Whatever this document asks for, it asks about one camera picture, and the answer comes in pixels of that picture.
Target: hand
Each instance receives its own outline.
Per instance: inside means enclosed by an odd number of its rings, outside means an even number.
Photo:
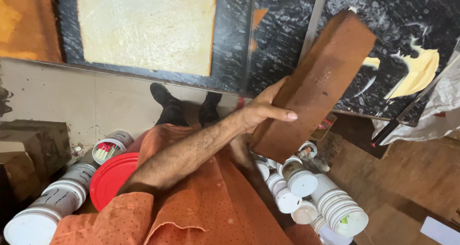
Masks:
[[[294,111],[271,105],[273,99],[288,78],[289,76],[286,76],[279,82],[269,86],[246,107],[237,112],[240,116],[244,133],[254,132],[256,126],[268,118],[287,122],[297,119],[297,114]]]

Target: hairy forearm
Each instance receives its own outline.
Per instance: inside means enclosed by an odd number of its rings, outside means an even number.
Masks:
[[[172,187],[244,130],[240,117],[238,112],[233,113],[153,155],[131,175],[119,194],[152,193]]]

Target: leg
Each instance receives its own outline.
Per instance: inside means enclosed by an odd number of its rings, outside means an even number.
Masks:
[[[208,92],[206,99],[201,105],[200,111],[198,112],[198,121],[204,128],[205,124],[214,123],[219,120],[219,114],[217,113],[217,104],[219,104],[222,94],[215,92]]]
[[[172,124],[177,126],[189,126],[184,119],[181,101],[174,98],[162,84],[152,83],[150,92],[153,98],[163,106],[163,111],[155,125]]]

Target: orange shirt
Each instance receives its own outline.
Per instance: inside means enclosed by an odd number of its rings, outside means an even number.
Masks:
[[[158,125],[142,142],[138,165],[199,127]],[[62,219],[51,245],[321,244],[309,225],[281,229],[225,147],[164,198],[115,197],[100,213]]]

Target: fingernail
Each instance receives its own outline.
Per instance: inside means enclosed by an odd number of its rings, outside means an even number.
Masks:
[[[287,118],[290,119],[290,120],[296,120],[297,119],[297,113],[295,112],[289,112],[287,114]]]

